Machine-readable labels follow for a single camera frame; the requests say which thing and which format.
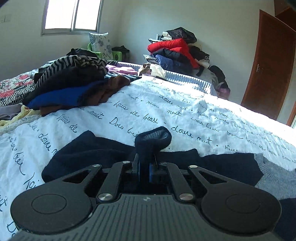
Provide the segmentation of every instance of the floral pillow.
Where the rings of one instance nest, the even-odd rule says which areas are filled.
[[[108,38],[109,33],[105,34],[93,34],[89,33],[89,39],[91,42],[91,49],[94,52],[101,52],[102,59],[111,60],[113,59],[110,39]]]

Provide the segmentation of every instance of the window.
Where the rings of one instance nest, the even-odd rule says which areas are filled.
[[[42,35],[98,32],[103,0],[46,0]]]

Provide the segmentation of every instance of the green plastic chair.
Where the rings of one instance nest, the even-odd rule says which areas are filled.
[[[101,52],[92,51],[92,49],[91,49],[91,43],[88,44],[87,50],[95,53],[98,56],[98,58],[102,58],[102,53]],[[121,52],[112,51],[112,54],[113,54],[113,60],[122,61],[122,53]]]

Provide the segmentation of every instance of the window frame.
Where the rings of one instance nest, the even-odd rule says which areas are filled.
[[[98,33],[99,32],[99,29],[100,29],[100,22],[101,22],[101,17],[102,17],[102,9],[103,9],[104,0],[101,0],[99,12],[98,12],[97,23],[96,23],[96,30],[92,30],[92,29],[76,29],[75,28],[76,16],[77,16],[77,11],[78,11],[79,1],[80,0],[75,0],[71,28],[51,28],[51,29],[45,29],[47,9],[48,9],[48,5],[49,5],[49,0],[45,0],[45,6],[44,6],[44,11],[43,11],[43,17],[42,17],[41,36],[45,36],[45,35],[65,35],[65,34],[73,35],[73,34]]]

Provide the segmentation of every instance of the white bed sheet with writing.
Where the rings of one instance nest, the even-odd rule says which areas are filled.
[[[41,172],[52,156],[87,130],[134,145],[138,133],[165,126],[172,142],[164,151],[196,148],[201,156],[263,153],[287,170],[296,168],[292,128],[232,102],[148,76],[122,88],[107,103],[24,118],[15,126],[0,133],[1,241],[17,232],[10,216],[13,199],[43,184]]]

